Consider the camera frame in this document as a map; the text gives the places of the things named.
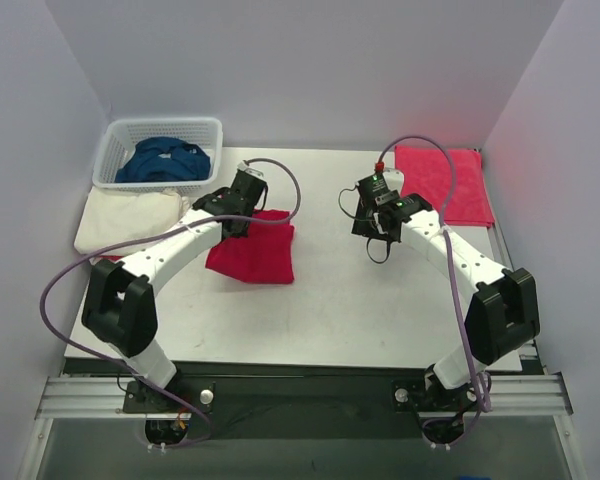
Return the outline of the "blue t-shirt in basket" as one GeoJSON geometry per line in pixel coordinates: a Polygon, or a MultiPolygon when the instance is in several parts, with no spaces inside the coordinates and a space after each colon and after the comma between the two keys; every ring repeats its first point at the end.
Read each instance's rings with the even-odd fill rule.
{"type": "Polygon", "coordinates": [[[116,183],[173,183],[207,180],[210,156],[197,144],[174,137],[150,137],[138,142],[116,183]]]}

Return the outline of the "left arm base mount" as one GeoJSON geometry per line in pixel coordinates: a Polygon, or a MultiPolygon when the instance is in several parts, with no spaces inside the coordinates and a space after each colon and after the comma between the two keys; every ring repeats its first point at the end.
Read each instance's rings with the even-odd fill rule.
{"type": "Polygon", "coordinates": [[[127,414],[191,413],[182,402],[210,414],[216,395],[217,382],[177,374],[166,387],[169,395],[150,387],[143,380],[131,380],[124,388],[122,411],[127,414]]]}

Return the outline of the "crimson red t-shirt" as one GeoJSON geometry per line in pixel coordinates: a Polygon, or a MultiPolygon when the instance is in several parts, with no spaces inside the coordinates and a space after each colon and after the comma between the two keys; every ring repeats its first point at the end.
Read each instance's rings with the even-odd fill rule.
{"type": "Polygon", "coordinates": [[[205,268],[247,284],[292,284],[295,227],[288,220],[273,224],[289,214],[285,210],[257,212],[254,217],[266,223],[250,222],[246,237],[231,237],[213,247],[205,268]]]}

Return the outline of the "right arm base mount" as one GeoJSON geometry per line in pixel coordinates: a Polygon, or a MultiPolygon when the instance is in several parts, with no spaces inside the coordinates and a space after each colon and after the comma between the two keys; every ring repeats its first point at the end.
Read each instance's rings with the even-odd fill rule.
{"type": "Polygon", "coordinates": [[[445,389],[431,372],[398,377],[391,383],[394,409],[422,413],[458,413],[477,408],[477,400],[469,395],[468,384],[445,389]]]}

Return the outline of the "pink microfiber towel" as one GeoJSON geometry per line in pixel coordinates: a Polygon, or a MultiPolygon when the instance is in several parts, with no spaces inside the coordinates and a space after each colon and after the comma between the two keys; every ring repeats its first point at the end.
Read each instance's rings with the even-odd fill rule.
{"type": "MultiPolygon", "coordinates": [[[[451,187],[451,170],[438,149],[398,146],[395,167],[404,175],[402,195],[417,193],[440,211],[451,187]]],[[[453,226],[490,227],[492,213],[482,174],[482,157],[475,150],[450,149],[456,186],[444,219],[453,226]]]]}

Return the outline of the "aluminium mounting rail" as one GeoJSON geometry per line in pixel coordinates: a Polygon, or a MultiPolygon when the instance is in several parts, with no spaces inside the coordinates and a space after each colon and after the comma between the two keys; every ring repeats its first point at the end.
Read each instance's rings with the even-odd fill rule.
{"type": "MultiPolygon", "coordinates": [[[[389,412],[416,410],[424,417],[475,410],[477,399],[466,387],[426,398],[424,383],[405,375],[219,375],[188,380],[191,403],[207,416],[230,409],[273,410],[342,407],[353,414],[378,407],[389,412]]],[[[491,414],[564,416],[573,412],[559,375],[495,375],[491,379],[491,414]]],[[[37,409],[40,419],[96,419],[128,416],[146,419],[186,418],[189,410],[127,378],[60,377],[47,381],[37,409]]]]}

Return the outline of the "white plastic laundry basket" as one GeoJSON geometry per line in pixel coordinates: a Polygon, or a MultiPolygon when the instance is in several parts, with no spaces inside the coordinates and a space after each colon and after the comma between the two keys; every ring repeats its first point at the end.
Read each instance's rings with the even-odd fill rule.
{"type": "Polygon", "coordinates": [[[92,174],[95,187],[138,193],[171,189],[182,196],[194,197],[211,186],[220,171],[224,140],[223,125],[213,117],[138,117],[123,118],[109,124],[101,139],[92,174]],[[135,153],[136,145],[148,138],[173,137],[195,144],[210,157],[210,173],[205,180],[172,182],[120,183],[117,172],[135,153]]]}

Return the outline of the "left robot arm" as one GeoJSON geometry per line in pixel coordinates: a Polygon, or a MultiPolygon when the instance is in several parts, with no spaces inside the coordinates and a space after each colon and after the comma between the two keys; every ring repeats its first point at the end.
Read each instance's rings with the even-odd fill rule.
{"type": "Polygon", "coordinates": [[[230,186],[194,202],[168,230],[169,238],[115,263],[100,260],[91,270],[81,323],[137,375],[151,382],[146,398],[159,411],[175,409],[183,389],[173,380],[175,365],[156,340],[156,296],[197,256],[227,238],[244,236],[247,222],[220,217],[252,216],[266,189],[261,172],[241,167],[230,186]]]}

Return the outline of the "folded white t-shirt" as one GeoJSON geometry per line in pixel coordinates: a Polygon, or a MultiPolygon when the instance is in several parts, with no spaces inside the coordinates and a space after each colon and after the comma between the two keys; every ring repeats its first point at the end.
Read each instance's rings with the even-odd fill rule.
{"type": "Polygon", "coordinates": [[[138,193],[93,187],[84,206],[74,247],[88,254],[103,247],[162,234],[191,207],[174,189],[138,193]]]}

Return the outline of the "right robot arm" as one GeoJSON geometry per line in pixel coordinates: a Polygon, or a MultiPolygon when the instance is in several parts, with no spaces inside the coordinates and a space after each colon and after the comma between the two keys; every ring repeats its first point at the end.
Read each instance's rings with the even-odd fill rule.
{"type": "Polygon", "coordinates": [[[359,180],[355,189],[352,233],[383,241],[387,250],[403,243],[419,252],[450,281],[452,296],[468,304],[460,314],[460,346],[433,365],[433,377],[422,386],[428,404],[445,408],[459,387],[539,335],[535,279],[524,268],[512,271],[486,257],[423,197],[390,189],[383,174],[359,180]]]}

